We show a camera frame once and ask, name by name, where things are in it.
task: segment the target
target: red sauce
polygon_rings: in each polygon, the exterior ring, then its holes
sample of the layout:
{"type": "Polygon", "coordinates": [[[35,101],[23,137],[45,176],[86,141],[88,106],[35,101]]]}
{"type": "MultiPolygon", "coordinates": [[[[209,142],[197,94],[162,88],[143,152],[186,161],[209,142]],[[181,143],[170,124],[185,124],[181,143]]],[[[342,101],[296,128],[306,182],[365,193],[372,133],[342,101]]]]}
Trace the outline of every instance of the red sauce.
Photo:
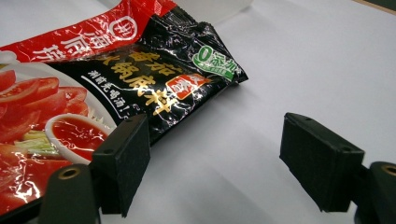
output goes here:
{"type": "Polygon", "coordinates": [[[55,121],[52,131],[62,144],[89,161],[93,151],[107,138],[107,134],[90,123],[72,118],[55,121]]]}

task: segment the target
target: white table surface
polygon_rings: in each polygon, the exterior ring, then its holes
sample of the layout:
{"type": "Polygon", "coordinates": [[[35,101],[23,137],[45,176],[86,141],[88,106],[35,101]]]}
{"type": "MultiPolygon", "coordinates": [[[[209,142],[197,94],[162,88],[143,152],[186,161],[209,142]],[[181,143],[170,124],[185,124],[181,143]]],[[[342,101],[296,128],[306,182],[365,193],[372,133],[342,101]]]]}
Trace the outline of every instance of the white table surface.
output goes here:
{"type": "MultiPolygon", "coordinates": [[[[0,46],[107,10],[102,1],[2,1],[0,46]]],[[[250,80],[152,148],[127,218],[103,223],[333,224],[279,158],[283,116],[303,114],[396,162],[396,16],[351,0],[255,0],[215,27],[250,80]]]]}

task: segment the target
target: green logo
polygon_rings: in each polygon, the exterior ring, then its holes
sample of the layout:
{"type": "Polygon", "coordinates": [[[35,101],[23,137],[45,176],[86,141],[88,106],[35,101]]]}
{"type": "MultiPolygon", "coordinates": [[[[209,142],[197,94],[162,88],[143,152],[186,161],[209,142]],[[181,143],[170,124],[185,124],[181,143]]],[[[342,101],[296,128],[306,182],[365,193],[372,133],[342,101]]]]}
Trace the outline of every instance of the green logo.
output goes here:
{"type": "Polygon", "coordinates": [[[198,53],[192,56],[192,61],[198,68],[233,80],[233,73],[238,68],[235,61],[227,60],[225,55],[213,50],[210,46],[202,46],[198,53]]]}

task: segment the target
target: tomato slice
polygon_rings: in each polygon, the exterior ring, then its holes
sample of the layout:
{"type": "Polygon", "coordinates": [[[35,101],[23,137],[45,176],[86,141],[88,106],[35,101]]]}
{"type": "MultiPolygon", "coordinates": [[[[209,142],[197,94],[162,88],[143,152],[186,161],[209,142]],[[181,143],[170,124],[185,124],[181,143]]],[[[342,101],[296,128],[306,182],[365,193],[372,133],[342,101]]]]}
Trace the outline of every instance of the tomato slice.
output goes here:
{"type": "Polygon", "coordinates": [[[0,119],[6,114],[7,105],[0,105],[0,119]]]}
{"type": "Polygon", "coordinates": [[[37,124],[40,117],[40,111],[28,112],[22,117],[15,117],[12,112],[8,112],[0,119],[0,143],[20,139],[32,129],[32,125],[37,124]]]}
{"type": "MultiPolygon", "coordinates": [[[[20,162],[26,158],[26,148],[0,144],[0,176],[12,173],[12,170],[8,168],[20,166],[20,162]]],[[[3,190],[3,184],[3,181],[0,181],[0,192],[3,190]]]]}
{"type": "Polygon", "coordinates": [[[33,78],[13,84],[4,91],[0,91],[0,105],[21,105],[35,100],[39,86],[39,79],[33,78]]]}
{"type": "Polygon", "coordinates": [[[68,101],[74,99],[84,101],[88,93],[87,89],[83,87],[60,87],[59,91],[65,92],[68,101]]]}
{"type": "Polygon", "coordinates": [[[44,99],[34,101],[22,107],[26,113],[40,111],[40,118],[37,124],[45,125],[50,118],[60,115],[66,109],[66,97],[63,92],[58,92],[44,99]]]}
{"type": "Polygon", "coordinates": [[[67,114],[67,113],[79,114],[79,115],[87,117],[88,116],[88,106],[83,101],[71,100],[71,101],[67,102],[67,107],[64,110],[64,114],[67,114]]]}
{"type": "Polygon", "coordinates": [[[0,216],[43,196],[50,175],[71,164],[26,156],[27,149],[0,144],[0,216]]]}
{"type": "Polygon", "coordinates": [[[10,88],[16,80],[17,77],[14,70],[0,72],[0,91],[10,88]]]}
{"type": "Polygon", "coordinates": [[[57,77],[43,77],[39,80],[39,86],[35,98],[43,99],[58,92],[59,79],[57,77]]]}

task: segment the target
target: plastic packet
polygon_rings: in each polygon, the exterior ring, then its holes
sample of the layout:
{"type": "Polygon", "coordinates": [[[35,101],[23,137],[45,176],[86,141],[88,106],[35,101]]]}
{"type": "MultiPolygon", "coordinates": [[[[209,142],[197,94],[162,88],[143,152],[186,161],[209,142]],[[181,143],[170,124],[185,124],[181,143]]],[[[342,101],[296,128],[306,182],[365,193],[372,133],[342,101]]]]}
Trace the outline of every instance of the plastic packet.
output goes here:
{"type": "Polygon", "coordinates": [[[40,198],[48,176],[70,164],[46,136],[49,119],[80,114],[114,128],[145,113],[154,144],[248,79],[214,28],[172,1],[124,0],[1,55],[14,63],[0,65],[0,215],[40,198]]]}

